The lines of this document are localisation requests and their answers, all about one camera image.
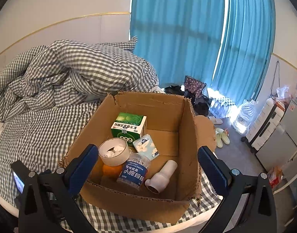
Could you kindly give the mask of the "white tissue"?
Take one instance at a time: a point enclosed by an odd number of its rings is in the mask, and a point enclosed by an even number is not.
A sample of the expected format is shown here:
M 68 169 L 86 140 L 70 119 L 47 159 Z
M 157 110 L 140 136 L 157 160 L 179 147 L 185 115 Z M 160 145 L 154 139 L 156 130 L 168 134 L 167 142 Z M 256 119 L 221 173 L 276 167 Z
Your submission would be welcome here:
M 112 157 L 116 157 L 119 154 L 121 154 L 124 151 L 125 147 L 122 145 L 116 145 L 110 149 L 108 149 L 105 153 L 104 153 L 104 157 L 105 158 L 112 158 Z

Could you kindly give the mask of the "white tape roll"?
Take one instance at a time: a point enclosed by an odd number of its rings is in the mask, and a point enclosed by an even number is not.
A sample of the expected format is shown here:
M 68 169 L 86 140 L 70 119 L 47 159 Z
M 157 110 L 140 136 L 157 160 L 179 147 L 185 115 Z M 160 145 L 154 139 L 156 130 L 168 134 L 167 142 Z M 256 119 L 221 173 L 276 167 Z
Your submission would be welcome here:
M 130 154 L 128 144 L 122 138 L 108 139 L 98 148 L 98 155 L 102 162 L 111 167 L 125 163 Z

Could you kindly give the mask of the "clear floss pick jar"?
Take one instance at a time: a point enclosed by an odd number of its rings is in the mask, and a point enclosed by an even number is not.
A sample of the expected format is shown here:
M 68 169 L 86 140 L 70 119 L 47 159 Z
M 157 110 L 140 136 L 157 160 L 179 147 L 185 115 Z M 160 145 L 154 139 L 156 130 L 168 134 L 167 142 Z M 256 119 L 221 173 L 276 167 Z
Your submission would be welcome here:
M 128 160 L 123 165 L 117 182 L 140 190 L 150 165 L 151 161 L 146 156 L 131 153 Z

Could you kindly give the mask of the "white plastic tube fitting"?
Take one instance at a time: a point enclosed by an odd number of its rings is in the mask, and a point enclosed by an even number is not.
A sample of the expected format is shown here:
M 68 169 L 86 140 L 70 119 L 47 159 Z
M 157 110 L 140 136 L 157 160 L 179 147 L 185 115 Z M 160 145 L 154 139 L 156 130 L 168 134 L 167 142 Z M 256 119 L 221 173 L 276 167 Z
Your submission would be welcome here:
M 163 192 L 169 184 L 170 178 L 177 169 L 177 162 L 168 160 L 161 170 L 154 174 L 151 179 L 145 181 L 147 189 L 154 194 Z

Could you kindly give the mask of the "blue tissue pack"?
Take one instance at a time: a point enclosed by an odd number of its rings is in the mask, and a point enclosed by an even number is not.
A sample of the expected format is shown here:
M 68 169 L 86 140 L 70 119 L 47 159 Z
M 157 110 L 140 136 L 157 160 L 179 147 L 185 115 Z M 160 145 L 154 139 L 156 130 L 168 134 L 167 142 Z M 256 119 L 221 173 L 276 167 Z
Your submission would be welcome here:
M 149 134 L 146 134 L 143 137 L 135 140 L 133 142 L 133 146 L 140 155 L 147 157 L 150 161 L 160 155 L 155 143 L 153 142 L 153 139 Z

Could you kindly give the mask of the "checked bed sheet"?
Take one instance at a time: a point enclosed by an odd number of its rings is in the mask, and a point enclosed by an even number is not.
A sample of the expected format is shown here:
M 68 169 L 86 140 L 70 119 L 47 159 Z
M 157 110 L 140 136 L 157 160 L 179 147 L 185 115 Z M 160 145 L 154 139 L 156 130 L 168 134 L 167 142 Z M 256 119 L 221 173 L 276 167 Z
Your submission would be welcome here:
M 41 173 L 55 170 L 80 131 L 97 110 L 98 103 L 84 103 L 26 112 L 3 125 L 0 135 L 0 201 L 11 212 L 19 192 L 10 165 L 20 160 L 28 169 Z M 144 232 L 169 230 L 170 223 L 129 219 L 76 200 L 98 232 Z

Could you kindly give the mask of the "orange fruit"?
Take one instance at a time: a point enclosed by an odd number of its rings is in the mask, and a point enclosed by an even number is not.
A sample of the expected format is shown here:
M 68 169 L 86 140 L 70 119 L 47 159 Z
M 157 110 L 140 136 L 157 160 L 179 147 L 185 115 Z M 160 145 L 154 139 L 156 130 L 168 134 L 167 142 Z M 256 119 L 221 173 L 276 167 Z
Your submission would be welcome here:
M 108 166 L 104 164 L 102 167 L 103 175 L 112 179 L 117 179 L 121 174 L 122 169 L 123 169 L 123 165 Z

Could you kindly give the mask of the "pale green slippers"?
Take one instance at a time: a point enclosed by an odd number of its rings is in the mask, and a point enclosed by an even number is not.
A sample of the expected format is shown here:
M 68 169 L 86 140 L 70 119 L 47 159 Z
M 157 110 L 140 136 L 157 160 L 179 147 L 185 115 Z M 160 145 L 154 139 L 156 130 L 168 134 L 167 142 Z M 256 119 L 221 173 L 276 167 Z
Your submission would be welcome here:
M 228 130 L 222 128 L 215 128 L 216 145 L 218 148 L 222 148 L 224 144 L 229 145 L 230 139 L 228 137 Z

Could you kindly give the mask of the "silver mini fridge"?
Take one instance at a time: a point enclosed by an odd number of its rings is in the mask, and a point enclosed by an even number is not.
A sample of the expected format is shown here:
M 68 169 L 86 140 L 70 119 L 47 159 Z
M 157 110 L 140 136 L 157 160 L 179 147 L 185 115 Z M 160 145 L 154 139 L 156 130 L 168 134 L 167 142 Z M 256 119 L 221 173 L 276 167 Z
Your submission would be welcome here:
M 279 125 L 256 157 L 266 171 L 282 167 L 297 151 L 297 100 L 291 100 Z

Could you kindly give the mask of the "large water jug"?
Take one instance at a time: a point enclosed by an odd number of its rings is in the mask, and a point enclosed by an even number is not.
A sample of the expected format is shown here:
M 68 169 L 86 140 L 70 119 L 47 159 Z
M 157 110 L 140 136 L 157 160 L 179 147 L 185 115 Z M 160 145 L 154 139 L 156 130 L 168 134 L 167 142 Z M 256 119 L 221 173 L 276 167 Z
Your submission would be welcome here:
M 237 131 L 241 135 L 245 135 L 249 128 L 250 124 L 253 121 L 254 116 L 256 115 L 256 105 L 258 101 L 255 100 L 244 100 L 241 106 L 239 107 L 239 112 L 237 117 L 235 118 L 232 126 L 235 131 Z

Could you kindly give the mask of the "white suitcase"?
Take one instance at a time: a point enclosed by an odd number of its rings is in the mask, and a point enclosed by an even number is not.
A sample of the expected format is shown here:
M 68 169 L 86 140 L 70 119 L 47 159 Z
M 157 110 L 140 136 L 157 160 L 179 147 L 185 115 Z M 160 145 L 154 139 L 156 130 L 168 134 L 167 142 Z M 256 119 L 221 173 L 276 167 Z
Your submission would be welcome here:
M 248 133 L 241 141 L 248 144 L 252 153 L 256 153 L 275 131 L 284 113 L 285 104 L 281 100 L 268 98 L 254 123 L 250 126 Z

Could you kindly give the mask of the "pack of water bottles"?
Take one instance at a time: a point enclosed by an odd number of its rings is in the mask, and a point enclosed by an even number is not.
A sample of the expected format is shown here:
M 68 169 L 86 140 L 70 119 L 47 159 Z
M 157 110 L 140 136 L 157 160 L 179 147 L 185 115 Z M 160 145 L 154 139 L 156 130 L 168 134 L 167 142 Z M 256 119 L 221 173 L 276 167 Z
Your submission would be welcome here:
M 231 112 L 236 109 L 235 103 L 228 97 L 220 97 L 212 100 L 210 112 L 220 119 L 231 116 Z

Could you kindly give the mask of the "grey checked duvet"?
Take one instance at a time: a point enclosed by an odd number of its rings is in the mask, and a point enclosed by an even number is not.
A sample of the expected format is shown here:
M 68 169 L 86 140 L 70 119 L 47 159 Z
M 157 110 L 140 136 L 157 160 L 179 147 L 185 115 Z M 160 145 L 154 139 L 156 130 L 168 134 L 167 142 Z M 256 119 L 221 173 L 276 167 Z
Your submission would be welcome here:
M 137 37 L 89 45 L 63 39 L 17 55 L 0 73 L 0 121 L 118 91 L 152 92 L 154 67 L 135 55 Z

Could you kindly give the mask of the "green medicine box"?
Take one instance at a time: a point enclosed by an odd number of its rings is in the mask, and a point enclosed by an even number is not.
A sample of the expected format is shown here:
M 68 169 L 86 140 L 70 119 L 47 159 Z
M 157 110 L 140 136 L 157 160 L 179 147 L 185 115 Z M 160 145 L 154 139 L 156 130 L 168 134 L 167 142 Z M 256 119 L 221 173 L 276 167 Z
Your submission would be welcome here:
M 146 116 L 120 112 L 111 126 L 113 138 L 124 139 L 129 146 L 146 133 Z

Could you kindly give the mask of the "brown cardboard box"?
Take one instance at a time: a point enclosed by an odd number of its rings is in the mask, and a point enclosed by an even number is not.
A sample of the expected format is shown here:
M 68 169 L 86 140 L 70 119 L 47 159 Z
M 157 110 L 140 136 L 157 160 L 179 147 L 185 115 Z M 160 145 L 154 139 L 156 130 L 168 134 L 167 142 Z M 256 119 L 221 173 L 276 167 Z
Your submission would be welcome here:
M 69 148 L 63 165 L 78 157 L 87 145 L 99 146 L 111 138 L 111 126 L 121 112 L 147 118 L 146 132 L 160 154 L 152 161 L 146 178 L 170 159 L 178 167 L 166 189 L 154 194 L 146 187 L 134 189 L 107 178 L 98 160 L 80 194 L 87 203 L 121 216 L 176 223 L 190 200 L 201 195 L 197 151 L 201 146 L 215 150 L 214 125 L 207 117 L 195 115 L 190 100 L 182 96 L 137 92 L 108 95 Z

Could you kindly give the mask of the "dark floral bag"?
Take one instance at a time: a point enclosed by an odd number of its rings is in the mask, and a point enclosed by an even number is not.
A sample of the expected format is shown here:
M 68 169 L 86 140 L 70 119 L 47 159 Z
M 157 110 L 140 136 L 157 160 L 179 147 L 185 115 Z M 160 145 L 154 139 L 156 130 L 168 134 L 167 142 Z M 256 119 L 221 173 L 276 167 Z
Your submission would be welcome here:
M 205 87 L 206 83 L 194 79 L 193 77 L 185 76 L 184 88 L 185 90 L 188 90 L 190 93 L 195 94 L 196 98 L 200 98 L 202 96 L 202 92 Z

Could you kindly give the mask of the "blue window curtain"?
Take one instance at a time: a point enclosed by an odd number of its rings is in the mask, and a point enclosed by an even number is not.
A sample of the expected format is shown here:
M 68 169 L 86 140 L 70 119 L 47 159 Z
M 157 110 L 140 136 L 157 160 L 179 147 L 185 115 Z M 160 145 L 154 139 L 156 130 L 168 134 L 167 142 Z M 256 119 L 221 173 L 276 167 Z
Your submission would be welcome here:
M 160 86 L 191 76 L 236 104 L 256 99 L 275 40 L 274 0 L 132 0 L 136 55 Z

